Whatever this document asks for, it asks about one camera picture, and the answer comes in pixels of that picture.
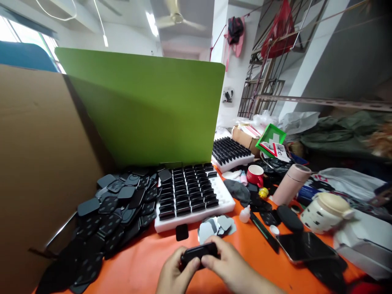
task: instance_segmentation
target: pink bottle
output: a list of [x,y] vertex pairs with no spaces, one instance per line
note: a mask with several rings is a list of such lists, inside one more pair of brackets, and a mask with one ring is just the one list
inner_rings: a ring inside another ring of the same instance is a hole
[[272,201],[276,205],[289,205],[311,174],[312,171],[303,165],[292,165],[276,189]]

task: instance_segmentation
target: white foam tray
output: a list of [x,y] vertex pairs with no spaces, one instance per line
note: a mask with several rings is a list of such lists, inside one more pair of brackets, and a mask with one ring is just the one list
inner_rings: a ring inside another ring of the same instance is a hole
[[221,214],[231,212],[234,209],[236,203],[234,202],[233,197],[230,195],[229,191],[227,190],[219,174],[215,178],[210,178],[209,180],[211,182],[211,187],[214,189],[214,193],[216,194],[216,199],[219,200],[218,206],[207,208],[205,210],[195,212],[195,213],[191,212],[191,214],[185,216],[179,216],[179,217],[175,216],[174,218],[162,221],[159,219],[160,204],[159,202],[157,202],[156,204],[157,217],[155,219],[156,232],[161,233],[164,231],[168,231],[170,229],[175,229],[178,225],[191,224],[198,221],[202,221],[206,217],[212,215],[221,215]]
[[227,172],[239,165],[247,165],[248,163],[252,163],[254,161],[254,155],[248,155],[245,157],[240,157],[234,160],[230,160],[228,163],[220,165],[219,162],[216,161],[214,156],[211,156],[212,164],[215,165],[221,173]]

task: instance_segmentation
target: hand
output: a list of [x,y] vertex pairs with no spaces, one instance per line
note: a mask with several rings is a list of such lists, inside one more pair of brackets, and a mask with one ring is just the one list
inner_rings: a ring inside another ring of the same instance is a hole
[[193,275],[200,266],[200,259],[195,257],[187,264],[183,272],[180,272],[178,267],[180,266],[181,255],[184,254],[186,249],[184,246],[178,248],[166,260],[159,275],[156,294],[185,293]]
[[232,244],[217,236],[209,237],[205,243],[208,242],[216,244],[220,260],[212,255],[205,255],[201,263],[215,272],[232,292],[236,294],[283,293],[252,269]]

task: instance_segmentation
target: orange tablecloth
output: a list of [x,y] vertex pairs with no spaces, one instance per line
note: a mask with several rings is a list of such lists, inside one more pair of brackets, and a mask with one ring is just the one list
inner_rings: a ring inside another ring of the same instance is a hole
[[[282,250],[276,254],[251,221],[240,222],[238,216],[241,209],[242,206],[236,200],[234,211],[228,216],[234,219],[237,232],[224,237],[224,240],[232,243],[257,272],[288,293],[330,293],[306,268],[291,264]],[[157,234],[151,226],[141,238],[130,244],[129,248],[111,260],[104,261],[98,279],[87,288],[85,294],[155,293],[162,265],[174,250],[182,245],[199,245],[199,225],[200,222],[189,225],[189,238],[181,242],[176,241],[175,230]],[[281,234],[290,233],[283,224],[278,228]],[[319,237],[326,244],[332,245],[331,236]],[[344,273],[347,283],[364,275],[363,271],[348,262],[348,268]],[[203,269],[196,272],[187,293],[212,294],[229,291],[218,276]]]

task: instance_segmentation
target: finger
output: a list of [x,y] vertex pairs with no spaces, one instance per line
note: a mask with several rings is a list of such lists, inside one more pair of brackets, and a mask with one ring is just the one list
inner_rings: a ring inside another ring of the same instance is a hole
[[218,251],[222,251],[229,246],[228,243],[223,241],[222,238],[218,236],[208,237],[207,240],[204,242],[204,244],[209,242],[214,242],[216,244],[216,247],[218,248]]
[[222,275],[225,270],[225,263],[222,260],[217,259],[212,255],[204,255],[201,258],[201,263],[205,268],[212,270],[214,273],[216,273],[222,278]]
[[186,288],[188,288],[188,285],[191,279],[193,278],[193,275],[199,269],[199,267],[200,267],[200,259],[198,257],[195,257],[184,268],[183,272],[180,275],[180,280],[185,290]]
[[175,268],[180,265],[181,255],[184,254],[186,249],[187,248],[185,246],[181,246],[176,251],[174,251],[174,253],[167,260],[167,263],[169,264],[170,267]]

